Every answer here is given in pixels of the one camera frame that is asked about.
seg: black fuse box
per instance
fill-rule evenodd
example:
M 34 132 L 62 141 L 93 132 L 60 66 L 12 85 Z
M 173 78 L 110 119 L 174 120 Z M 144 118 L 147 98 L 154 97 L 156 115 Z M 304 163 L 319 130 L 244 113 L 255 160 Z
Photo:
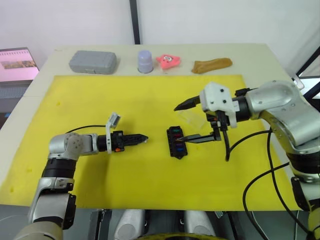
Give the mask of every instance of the black fuse box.
M 184 136 L 180 126 L 171 126 L 166 130 L 168 137 L 170 156 L 182 159 L 183 156 L 188 155 L 186 144 L 183 141 L 176 141 L 176 139 Z

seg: gray container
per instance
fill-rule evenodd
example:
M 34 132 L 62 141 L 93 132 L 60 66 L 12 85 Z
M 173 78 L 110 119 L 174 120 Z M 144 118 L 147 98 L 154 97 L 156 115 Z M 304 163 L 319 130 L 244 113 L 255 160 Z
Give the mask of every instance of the gray container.
M 76 73 L 112 74 L 117 65 L 117 57 L 108 51 L 77 51 L 69 62 Z

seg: yellow foam mat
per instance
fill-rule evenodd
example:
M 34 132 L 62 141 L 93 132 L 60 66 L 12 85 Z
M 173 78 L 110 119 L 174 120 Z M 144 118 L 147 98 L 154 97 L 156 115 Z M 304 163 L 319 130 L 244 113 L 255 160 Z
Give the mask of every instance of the yellow foam mat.
M 269 169 L 267 135 L 240 144 L 225 162 L 223 141 L 187 143 L 188 155 L 170 157 L 166 129 L 181 126 L 184 135 L 212 131 L 205 122 L 194 127 L 173 109 L 214 81 L 230 92 L 245 87 L 240 75 L 223 76 L 56 76 L 16 152 L 0 189 L 0 204 L 31 204 L 47 162 L 50 139 L 85 125 L 103 125 L 112 112 L 121 115 L 116 130 L 144 134 L 147 143 L 124 152 L 82 156 L 74 175 L 76 204 L 84 208 L 170 210 L 243 210 L 246 185 Z M 205 118 L 201 107 L 193 115 Z M 229 128 L 230 144 L 263 130 L 260 120 Z M 104 128 L 85 128 L 79 134 L 105 134 Z M 280 164 L 272 150 L 274 165 Z M 276 173 L 279 189 L 291 209 L 297 209 L 285 172 Z M 251 210 L 283 210 L 270 175 L 258 180 L 247 194 Z

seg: white table surface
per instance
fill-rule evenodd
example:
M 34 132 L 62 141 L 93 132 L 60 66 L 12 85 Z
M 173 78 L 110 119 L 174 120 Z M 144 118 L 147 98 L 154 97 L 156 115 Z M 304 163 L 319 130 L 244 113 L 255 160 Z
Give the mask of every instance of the white table surface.
M 55 75 L 87 75 L 73 72 L 69 61 L 78 50 L 114 52 L 118 64 L 113 75 L 194 75 L 191 72 L 194 61 L 207 61 L 216 58 L 230 58 L 233 65 L 204 73 L 205 75 L 242 75 L 249 88 L 256 88 L 272 80 L 291 81 L 278 60 L 265 44 L 255 43 L 213 43 L 213 44 L 175 44 L 175 45 L 78 45 L 62 46 L 54 50 L 40 72 L 18 102 L 11 115 L 0 130 L 0 185 L 8 170 L 39 104 L 45 96 Z M 137 70 L 137 56 L 140 50 L 149 50 L 154 59 L 154 70 L 143 74 Z M 156 57 L 171 54 L 181 57 L 177 67 L 162 71 Z M 288 159 L 275 139 L 275 150 L 282 162 Z M 292 173 L 287 168 L 288 176 Z

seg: white wall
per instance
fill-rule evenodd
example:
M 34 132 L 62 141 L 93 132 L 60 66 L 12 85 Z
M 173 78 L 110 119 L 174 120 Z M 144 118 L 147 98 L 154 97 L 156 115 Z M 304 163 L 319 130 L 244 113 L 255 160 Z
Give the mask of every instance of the white wall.
M 320 44 L 319 0 L 139 0 L 138 3 L 143 44 L 266 43 L 290 75 Z
M 133 43 L 128 0 L 0 0 L 0 49 L 28 47 L 39 67 L 59 45 Z

